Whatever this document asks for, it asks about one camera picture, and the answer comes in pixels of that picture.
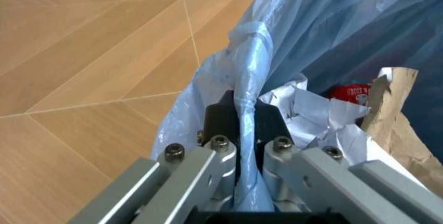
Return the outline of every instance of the crumpled brown paper bag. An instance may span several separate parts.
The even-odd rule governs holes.
[[[369,96],[371,110],[362,130],[435,194],[443,198],[443,166],[421,142],[401,109],[418,71],[396,67],[392,82],[377,78]]]

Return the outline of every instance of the bolt head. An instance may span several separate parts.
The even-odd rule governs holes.
[[[340,160],[343,158],[343,153],[335,146],[325,146],[323,147],[323,151],[335,160]]]
[[[202,146],[203,145],[203,131],[197,131],[197,145]]]
[[[224,135],[215,135],[211,138],[211,149],[217,152],[227,151],[229,148],[229,139]]]
[[[288,150],[294,143],[288,137],[279,136],[274,138],[272,149],[276,152]]]
[[[179,143],[173,143],[164,149],[164,158],[168,162],[180,162],[185,157],[185,148]]]

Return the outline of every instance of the red label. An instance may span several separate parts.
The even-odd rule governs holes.
[[[365,105],[369,97],[370,88],[370,85],[359,83],[336,86],[328,93],[328,97],[330,99],[335,98],[358,105]]]

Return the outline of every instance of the wooden floor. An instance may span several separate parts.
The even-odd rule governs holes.
[[[0,223],[64,223],[137,157],[252,0],[0,0]]]

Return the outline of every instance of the trash bin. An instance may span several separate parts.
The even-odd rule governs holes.
[[[234,90],[242,153],[237,210],[273,210],[253,156],[254,105],[300,73],[309,91],[322,93],[343,81],[371,81],[381,67],[420,70],[404,113],[443,159],[443,0],[255,0],[229,38],[178,96],[151,156],[174,142],[195,147],[205,108]]]

